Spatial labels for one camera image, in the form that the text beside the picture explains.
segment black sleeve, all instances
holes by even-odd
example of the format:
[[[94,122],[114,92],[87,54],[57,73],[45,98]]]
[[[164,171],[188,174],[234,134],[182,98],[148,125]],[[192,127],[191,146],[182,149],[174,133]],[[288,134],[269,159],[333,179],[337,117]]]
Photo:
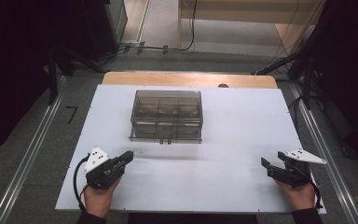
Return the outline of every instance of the black sleeve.
[[[292,214],[296,224],[323,224],[316,208],[297,210]]]
[[[105,223],[106,223],[106,219],[96,217],[92,214],[82,211],[76,224],[105,224]]]

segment transparent plastic box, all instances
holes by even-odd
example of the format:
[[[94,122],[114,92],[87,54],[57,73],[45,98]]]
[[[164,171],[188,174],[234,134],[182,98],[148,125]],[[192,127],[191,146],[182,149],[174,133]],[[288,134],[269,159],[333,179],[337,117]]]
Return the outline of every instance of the transparent plastic box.
[[[137,91],[131,141],[201,143],[200,91]]]

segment human hand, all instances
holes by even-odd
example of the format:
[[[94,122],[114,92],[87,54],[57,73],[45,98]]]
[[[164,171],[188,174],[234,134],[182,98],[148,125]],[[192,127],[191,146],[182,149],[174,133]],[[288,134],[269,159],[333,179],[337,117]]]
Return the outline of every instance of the human hand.
[[[119,178],[109,189],[94,189],[88,186],[84,190],[84,201],[86,203],[86,211],[97,217],[106,218],[112,203],[113,192],[115,191]]]
[[[275,182],[283,190],[293,211],[315,207],[315,191],[312,184],[308,183],[293,189],[279,180],[275,180]]]

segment cable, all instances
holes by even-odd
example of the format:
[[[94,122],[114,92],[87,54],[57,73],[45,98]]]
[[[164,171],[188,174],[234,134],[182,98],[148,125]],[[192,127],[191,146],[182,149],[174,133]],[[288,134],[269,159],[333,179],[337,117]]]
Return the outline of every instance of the cable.
[[[293,113],[295,114],[295,128],[296,128],[296,131],[297,131],[298,139],[300,139],[300,132],[299,132],[299,129],[298,129],[297,111],[298,111],[301,99],[302,99],[301,97],[298,97],[298,99],[296,100],[296,102],[295,102],[295,104],[293,106],[293,110],[294,110]]]
[[[309,22],[307,23],[307,27],[310,27],[310,24],[311,24],[311,22],[313,21],[313,18],[315,17],[316,12],[318,11],[318,8],[321,6],[322,1],[323,1],[323,0],[321,0],[321,1],[319,2],[319,5],[318,5],[318,6],[316,7],[316,9],[314,10],[312,16],[310,17]],[[290,46],[287,47],[287,48],[290,49],[292,46],[296,45],[299,41],[302,41],[302,38],[303,38],[304,36],[308,35],[311,31],[312,31],[312,30],[309,29],[309,30],[308,30],[305,34],[303,34],[295,43],[293,43],[292,45],[290,45]],[[255,72],[255,75],[257,74],[257,72],[259,72],[259,71],[265,69],[266,67],[270,66],[270,63],[271,63],[275,58],[277,58],[277,57],[279,57],[281,54],[283,54],[284,52],[286,52],[286,49],[284,49],[283,51],[281,51],[278,55],[275,53],[275,56],[274,56],[268,63],[264,63],[264,64],[263,64],[263,67],[260,68],[259,70],[257,70],[257,71]]]
[[[188,20],[190,31],[191,31],[191,43],[190,45],[185,49],[169,49],[169,48],[160,48],[160,47],[148,47],[148,46],[137,46],[137,47],[130,47],[130,49],[156,49],[156,50],[172,50],[172,51],[179,51],[179,52],[185,52],[191,48],[191,46],[194,46],[194,39],[195,39],[195,25],[194,21],[196,20],[196,13],[197,13],[197,0],[194,3],[193,7],[193,15],[192,18]]]
[[[299,100],[301,100],[302,96],[298,96],[289,106],[287,106],[288,108],[290,108],[290,106],[292,106],[294,103],[298,102]]]
[[[75,196],[76,196],[76,199],[79,203],[79,208],[80,210],[82,211],[86,211],[86,207],[84,206],[84,204],[81,202],[81,198],[78,194],[78,191],[77,191],[77,183],[76,183],[76,178],[77,178],[77,172],[79,171],[79,168],[80,168],[80,165],[85,162],[85,161],[88,161],[89,160],[89,157],[90,157],[90,154],[87,155],[87,157],[83,158],[80,163],[77,165],[77,167],[75,168],[75,172],[74,172],[74,192],[75,192]]]
[[[275,78],[276,82],[291,82],[291,83],[295,83],[297,85],[303,86],[304,84],[298,80],[290,80],[290,79],[280,79],[280,78]]]
[[[84,188],[83,188],[83,190],[81,191],[81,193],[80,193],[80,198],[81,198],[81,195],[84,193],[84,191],[89,187],[90,185],[86,185]]]
[[[321,199],[322,199],[322,195],[321,192],[319,191],[319,188],[315,185],[315,183],[313,183],[311,178],[308,178],[302,171],[300,171],[297,167],[295,167],[293,164],[291,163],[286,163],[288,165],[290,165],[293,169],[295,169],[297,172],[299,172],[301,175],[303,175],[304,177],[306,177],[309,180],[309,183],[312,184],[313,186],[313,190],[315,190],[315,194],[316,194],[316,204],[315,204],[315,208],[316,209],[320,209],[323,208],[323,206],[321,205]]]
[[[300,0],[297,0],[296,11],[295,11],[295,13],[294,13],[293,16],[292,16],[292,19],[290,19],[289,23],[287,24],[286,32],[284,33],[284,36],[281,38],[281,44],[280,44],[279,47],[277,48],[277,51],[276,51],[274,57],[272,57],[272,59],[271,59],[268,63],[263,64],[263,66],[265,66],[266,64],[269,66],[269,65],[271,64],[271,62],[272,62],[273,60],[275,60],[275,58],[277,58],[277,54],[278,54],[278,52],[279,52],[279,49],[281,48],[281,45],[283,44],[284,38],[285,38],[286,35],[287,35],[287,31],[289,30],[289,26],[290,26],[290,24],[292,24],[293,18],[295,17],[295,15],[296,15],[297,12],[298,12],[299,2],[300,2]],[[257,71],[255,72],[255,75],[257,75],[257,72],[259,72],[259,71],[262,70],[263,68],[257,70]]]
[[[116,56],[116,55],[118,55],[118,54],[120,54],[120,53],[124,53],[124,48],[122,48],[122,49],[121,49],[121,48],[118,48],[118,50],[117,50],[116,53],[110,54],[110,55],[108,56],[109,58],[108,58],[105,62],[100,63],[100,64],[97,64],[97,66],[103,66],[103,65],[109,63],[109,62],[113,59],[114,56]],[[88,69],[89,67],[87,67],[87,66],[82,66],[82,65],[78,65],[78,64],[74,64],[74,68],[75,68],[75,69]]]

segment gray floor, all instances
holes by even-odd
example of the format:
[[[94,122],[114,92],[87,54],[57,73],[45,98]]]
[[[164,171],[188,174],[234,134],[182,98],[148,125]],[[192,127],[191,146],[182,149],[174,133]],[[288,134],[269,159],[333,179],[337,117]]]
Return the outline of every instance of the gray floor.
[[[189,21],[182,20],[181,49],[191,42]],[[146,46],[178,47],[177,0],[151,0],[141,41]],[[281,39],[272,23],[195,20],[196,52],[286,57]]]
[[[203,71],[240,74],[254,71],[265,63],[267,57],[230,55],[217,53],[182,54],[160,51],[146,51],[137,54],[130,52],[118,55],[105,68],[113,71],[147,70],[147,71]],[[72,158],[90,102],[96,86],[101,83],[103,74],[90,70],[80,70],[70,78],[57,114],[41,145],[34,164],[31,167],[17,201],[14,203],[7,223],[74,223],[78,212],[63,212],[54,209],[61,186],[62,178]],[[287,103],[293,94],[291,83],[279,83]],[[21,162],[21,157],[31,142],[38,123],[47,108],[48,92],[42,95],[32,109],[19,123],[16,130],[3,146],[0,147],[0,199],[7,183]],[[67,106],[77,106],[78,110],[70,124],[68,121],[73,110]],[[337,165],[347,182],[358,206],[358,161],[346,159],[340,151],[340,142],[325,114],[317,105],[312,105],[321,122],[325,138],[331,146]],[[315,146],[303,119],[299,120],[300,137],[303,147],[315,154]],[[312,167],[313,173],[322,185],[321,192],[328,214],[323,215],[325,223],[349,223],[337,199],[325,169],[320,165]],[[293,223],[289,215],[258,215],[259,223]],[[113,223],[126,223],[127,214],[112,212],[109,220]]]

